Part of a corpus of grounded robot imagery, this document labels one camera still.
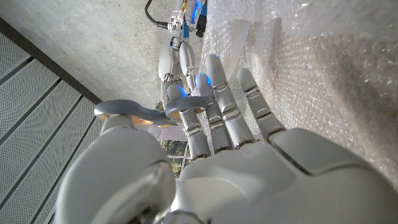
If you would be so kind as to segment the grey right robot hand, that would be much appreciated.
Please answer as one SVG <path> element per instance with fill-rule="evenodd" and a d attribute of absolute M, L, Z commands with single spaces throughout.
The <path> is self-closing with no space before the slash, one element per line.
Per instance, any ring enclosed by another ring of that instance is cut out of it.
<path fill-rule="evenodd" d="M 172 84 L 183 87 L 185 80 L 190 94 L 195 88 L 195 54 L 188 40 L 169 37 L 159 57 L 159 78 L 161 80 L 161 100 L 163 106 L 170 102 L 167 89 Z"/>

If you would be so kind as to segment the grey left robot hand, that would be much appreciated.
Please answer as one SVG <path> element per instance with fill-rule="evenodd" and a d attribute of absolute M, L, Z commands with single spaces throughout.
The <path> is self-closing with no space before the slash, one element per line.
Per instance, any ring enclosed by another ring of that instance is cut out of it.
<path fill-rule="evenodd" d="M 205 67 L 200 96 L 172 85 L 164 112 L 131 100 L 95 107 L 102 130 L 67 172 L 55 223 L 397 222 L 397 192 L 364 159 L 285 128 L 242 68 L 255 140 L 219 56 Z"/>

